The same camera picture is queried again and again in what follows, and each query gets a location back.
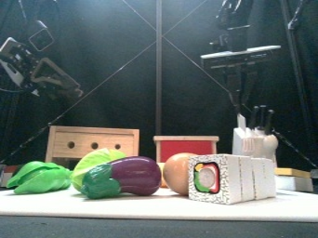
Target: wooden crate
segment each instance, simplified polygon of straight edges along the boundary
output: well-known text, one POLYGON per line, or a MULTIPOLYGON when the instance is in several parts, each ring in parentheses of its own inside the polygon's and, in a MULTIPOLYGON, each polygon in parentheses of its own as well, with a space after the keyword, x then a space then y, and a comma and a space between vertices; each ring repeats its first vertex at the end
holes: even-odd
POLYGON ((180 152, 215 154, 219 137, 209 136, 155 136, 156 162, 166 162, 170 156, 180 152))
POLYGON ((45 161, 66 165, 91 151, 107 148, 127 156, 138 155, 139 130, 99 127, 51 126, 45 161))

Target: purple eggplant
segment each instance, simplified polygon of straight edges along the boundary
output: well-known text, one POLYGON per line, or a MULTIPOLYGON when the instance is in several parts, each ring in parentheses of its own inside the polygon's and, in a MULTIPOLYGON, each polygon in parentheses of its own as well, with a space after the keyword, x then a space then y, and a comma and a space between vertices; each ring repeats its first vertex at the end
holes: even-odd
POLYGON ((98 165, 84 175, 80 192, 91 199, 115 197, 122 192, 152 195, 162 184, 162 172, 154 160, 132 156, 98 165))

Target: toy eggplant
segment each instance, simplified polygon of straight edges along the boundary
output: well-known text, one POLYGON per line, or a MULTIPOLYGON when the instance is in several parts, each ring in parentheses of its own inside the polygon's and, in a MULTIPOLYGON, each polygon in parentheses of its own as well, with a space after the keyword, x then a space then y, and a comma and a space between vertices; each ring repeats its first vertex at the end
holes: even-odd
POLYGON ((98 165, 84 175, 80 192, 91 199, 127 192, 152 195, 162 185, 159 165, 144 156, 131 156, 98 165))
POLYGON ((71 185, 71 171, 55 163, 32 161, 27 163, 8 181, 8 188, 16 187, 13 192, 44 193, 64 190, 71 185))

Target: knife handle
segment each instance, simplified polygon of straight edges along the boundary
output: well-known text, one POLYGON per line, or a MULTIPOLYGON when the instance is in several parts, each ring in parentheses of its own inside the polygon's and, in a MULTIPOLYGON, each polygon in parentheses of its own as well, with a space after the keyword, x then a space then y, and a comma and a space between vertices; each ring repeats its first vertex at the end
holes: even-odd
POLYGON ((257 126, 257 114, 258 114, 258 111, 259 111, 259 107, 255 106, 254 110, 253 110, 251 118, 250 118, 250 123, 249 123, 249 126, 247 126, 251 130, 257 126))
POLYGON ((265 135, 273 134, 273 117, 274 117, 274 110, 267 111, 267 117, 266 117, 266 124, 265 124, 265 135))
POLYGON ((257 129, 258 129, 258 130, 263 130, 263 128, 265 128, 265 118, 266 118, 267 106, 266 106, 266 105, 261 105, 261 106, 259 106, 259 110, 261 110, 259 125, 258 125, 257 129))

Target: green toy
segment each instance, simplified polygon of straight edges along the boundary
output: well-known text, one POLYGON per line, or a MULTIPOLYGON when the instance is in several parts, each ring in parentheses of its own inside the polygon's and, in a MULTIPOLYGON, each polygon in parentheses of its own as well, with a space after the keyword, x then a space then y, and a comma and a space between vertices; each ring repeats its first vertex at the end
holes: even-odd
POLYGON ((8 181, 8 188, 16 187, 16 194, 44 193, 64 190, 71 185, 71 171, 55 163, 32 161, 27 163, 8 181))
POLYGON ((114 160, 122 159, 126 154, 119 150, 99 149, 90 152, 76 164, 74 173, 71 175, 71 181, 75 189, 80 192, 82 181, 86 173, 95 168, 98 165, 110 163, 114 160))

